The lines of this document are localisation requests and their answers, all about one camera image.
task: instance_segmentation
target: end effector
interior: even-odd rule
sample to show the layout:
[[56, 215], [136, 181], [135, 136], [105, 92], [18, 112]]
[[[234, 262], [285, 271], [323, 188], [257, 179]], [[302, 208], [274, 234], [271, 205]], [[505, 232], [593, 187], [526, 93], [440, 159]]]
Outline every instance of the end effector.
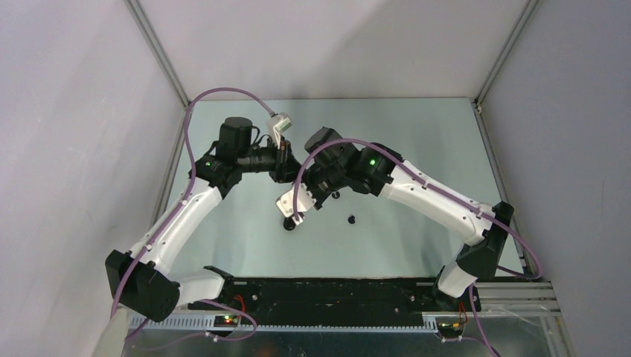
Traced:
[[285, 123], [285, 127], [271, 127], [271, 136], [266, 146], [261, 147], [263, 137], [258, 133], [252, 140], [255, 128], [249, 119], [231, 117], [225, 119], [220, 127], [219, 140], [213, 142], [204, 157], [212, 157], [215, 161], [235, 167], [239, 173], [268, 172], [274, 182], [292, 182], [298, 175], [300, 164], [293, 156], [292, 144], [282, 136], [282, 132], [290, 126], [289, 117], [280, 113], [270, 121]]
[[[311, 136], [304, 149], [310, 154], [322, 144], [340, 138], [336, 130], [323, 127]], [[376, 145], [403, 159], [388, 147]], [[278, 209], [287, 219], [293, 219], [296, 225], [302, 223], [303, 212], [311, 208], [319, 210], [332, 193], [344, 187], [357, 193], [378, 196], [385, 184], [392, 183], [389, 174], [394, 169], [394, 163], [369, 147], [358, 150], [351, 143], [333, 145], [322, 150], [313, 160], [314, 164], [305, 171], [298, 189], [300, 219], [293, 214], [293, 189], [276, 201]]]

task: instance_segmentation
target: white connector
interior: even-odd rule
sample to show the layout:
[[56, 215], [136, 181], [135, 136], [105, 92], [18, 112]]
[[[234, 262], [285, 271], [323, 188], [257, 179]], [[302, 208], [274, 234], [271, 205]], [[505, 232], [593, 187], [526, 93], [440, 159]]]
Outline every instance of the white connector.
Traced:
[[292, 125], [292, 119], [287, 113], [281, 112], [267, 121], [267, 131], [276, 147], [281, 147], [281, 136]]

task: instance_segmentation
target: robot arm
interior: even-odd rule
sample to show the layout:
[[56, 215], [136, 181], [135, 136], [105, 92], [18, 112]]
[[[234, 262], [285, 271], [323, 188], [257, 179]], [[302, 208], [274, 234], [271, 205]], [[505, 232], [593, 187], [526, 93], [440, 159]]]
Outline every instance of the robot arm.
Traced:
[[[305, 149], [313, 152], [323, 143], [340, 138], [342, 137], [335, 130], [322, 128], [309, 139]], [[418, 174], [426, 183], [422, 185], [413, 180], [404, 170], [374, 149], [366, 147], [359, 151], [351, 143], [332, 145], [320, 151], [314, 157], [314, 165], [305, 172], [303, 184], [298, 190], [298, 218], [294, 217], [292, 209], [293, 189], [277, 200], [276, 205], [286, 220], [291, 219], [296, 225], [302, 223], [304, 212], [311, 207], [316, 210], [321, 208], [332, 192], [350, 187], [357, 193], [370, 193], [414, 208], [462, 238], [463, 248], [438, 276], [436, 294], [459, 298], [477, 279], [493, 277], [507, 234], [500, 227], [482, 219], [481, 215], [494, 215], [507, 225], [513, 208], [505, 202], [500, 202], [495, 207], [476, 202], [422, 173], [393, 150], [376, 145], [403, 162], [404, 166]], [[478, 208], [479, 212], [473, 213], [463, 208], [429, 189], [429, 185], [467, 202]]]
[[[281, 125], [272, 126], [276, 139], [270, 138], [266, 147], [259, 147], [260, 141], [251, 142], [250, 120], [225, 120], [219, 140], [195, 162], [196, 175], [188, 197], [182, 197], [184, 193], [181, 193], [180, 199], [127, 253], [114, 250], [107, 257], [106, 270], [113, 297], [126, 270], [144, 248], [144, 255], [123, 288], [120, 303], [160, 322], [176, 306], [217, 298], [228, 276], [226, 273], [204, 267], [193, 274], [178, 276], [171, 274], [171, 268], [199, 223], [241, 181], [243, 173], [266, 171], [275, 182], [295, 180], [300, 164], [292, 156], [291, 143], [280, 135], [289, 127], [289, 117], [281, 113], [272, 119]], [[167, 220], [153, 243], [147, 244]]]

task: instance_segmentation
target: red wire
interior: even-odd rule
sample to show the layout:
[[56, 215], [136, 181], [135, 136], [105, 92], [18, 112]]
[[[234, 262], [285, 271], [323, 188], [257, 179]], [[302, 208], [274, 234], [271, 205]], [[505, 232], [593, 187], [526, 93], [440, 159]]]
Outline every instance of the red wire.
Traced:
[[234, 299], [238, 300], [239, 302], [241, 302], [241, 311], [245, 312], [246, 311], [246, 302], [243, 301], [243, 297], [241, 295], [235, 295]]
[[462, 301], [460, 302], [460, 306], [458, 307], [458, 311], [460, 311], [460, 309], [462, 309], [462, 312], [464, 312], [464, 322], [463, 322], [463, 324], [466, 324], [467, 322], [469, 322], [469, 316], [467, 316], [467, 308], [464, 307], [464, 303]]
[[462, 303], [458, 304], [458, 322], [459, 323], [463, 323], [462, 322]]

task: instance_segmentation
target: black plastic housing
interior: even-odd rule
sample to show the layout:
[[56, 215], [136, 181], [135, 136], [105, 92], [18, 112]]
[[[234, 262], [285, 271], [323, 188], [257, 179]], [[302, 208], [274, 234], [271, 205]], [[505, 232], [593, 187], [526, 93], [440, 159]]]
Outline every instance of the black plastic housing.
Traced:
[[[493, 211], [497, 220], [509, 225], [515, 209], [506, 202], [500, 202], [493, 206]], [[508, 233], [493, 224], [482, 235], [485, 239], [480, 243], [474, 246], [464, 245], [456, 257], [456, 263], [462, 270], [478, 279], [491, 279], [495, 277]]]
[[242, 117], [226, 118], [219, 130], [219, 141], [215, 156], [224, 162], [233, 163], [245, 156], [252, 141], [252, 121]]
[[[432, 295], [434, 278], [338, 279], [235, 277], [223, 284], [215, 300], [234, 307], [240, 295], [247, 312], [260, 325], [302, 327], [414, 327], [423, 326], [423, 312], [480, 311], [480, 299], [469, 297], [443, 309]], [[206, 303], [190, 303], [191, 310], [217, 311]], [[241, 324], [250, 326], [246, 319]]]
[[[105, 259], [112, 298], [132, 261], [129, 254], [116, 250]], [[150, 264], [138, 263], [123, 288], [119, 302], [150, 320], [160, 322], [175, 309], [178, 299], [179, 283], [168, 280]]]
[[[309, 153], [328, 141], [342, 138], [341, 135], [323, 127], [305, 144]], [[381, 144], [373, 143], [402, 160], [397, 152]], [[332, 145], [314, 157], [314, 165], [305, 172], [304, 183], [315, 199], [315, 208], [322, 207], [328, 196], [344, 187], [362, 194], [378, 196], [383, 186], [392, 182], [390, 173], [395, 164], [384, 155], [368, 147], [359, 151], [352, 143]]]
[[241, 168], [236, 164], [226, 164], [212, 155], [204, 155], [195, 161], [195, 169], [196, 177], [208, 181], [211, 187], [217, 187], [222, 198], [228, 195], [232, 187], [241, 182], [243, 176]]
[[237, 164], [244, 173], [261, 173], [273, 171], [276, 168], [276, 148], [259, 147], [251, 149], [241, 158], [237, 158]]

